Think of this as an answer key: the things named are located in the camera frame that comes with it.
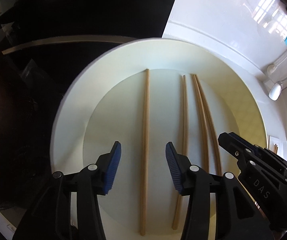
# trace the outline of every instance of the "wooden chopstick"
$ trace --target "wooden chopstick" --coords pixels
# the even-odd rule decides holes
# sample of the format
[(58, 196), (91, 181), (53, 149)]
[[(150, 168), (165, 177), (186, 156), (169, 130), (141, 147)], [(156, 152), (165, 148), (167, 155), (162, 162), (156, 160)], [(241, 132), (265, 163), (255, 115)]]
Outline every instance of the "wooden chopstick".
[(148, 149), (149, 149), (149, 76), (146, 70), (146, 90), (143, 108), (143, 138), (142, 138), (142, 162), (141, 162), (141, 210), (140, 210), (140, 234), (146, 234), (147, 220), (147, 196), (148, 196)]
[(200, 88), (198, 86), (197, 78), (195, 75), (192, 75), (192, 81), (195, 88), (195, 96), (196, 101), (198, 103), (198, 112), (199, 112), (199, 118), (201, 123), (201, 130), (202, 130), (202, 153), (203, 153), (203, 168), (206, 172), (209, 173), (209, 152), (208, 152), (208, 134), (207, 134), (207, 125), (206, 125), (206, 117), (205, 117), (205, 110), (202, 103), (202, 97)]
[[(188, 108), (188, 92), (187, 79), (183, 76), (183, 143), (182, 154), (187, 156), (189, 148), (189, 108)], [(176, 213), (174, 215), (172, 229), (177, 230), (180, 222), (180, 213), (182, 208), (182, 196), (178, 194)]]
[(197, 80), (197, 84), (198, 84), (198, 87), (199, 87), (199, 90), (200, 90), (200, 94), (201, 94), (201, 98), (202, 98), (203, 107), (205, 109), (205, 115), (207, 117), (209, 128), (210, 128), (210, 134), (211, 134), (211, 139), (212, 139), (213, 148), (214, 148), (214, 155), (215, 155), (215, 160), (216, 160), (217, 175), (222, 176), (222, 165), (221, 165), (221, 157), (220, 157), (217, 133), (216, 133), (216, 130), (215, 130), (215, 127), (214, 127), (214, 123), (213, 123), (213, 119), (212, 119), (212, 116), (211, 116), (210, 108), (209, 108), (207, 99), (205, 97), (205, 93), (204, 93), (204, 91), (202, 89), (202, 86), (200, 84), (199, 78), (198, 78), (198, 76), (196, 74), (194, 76), (195, 76), (195, 78)]

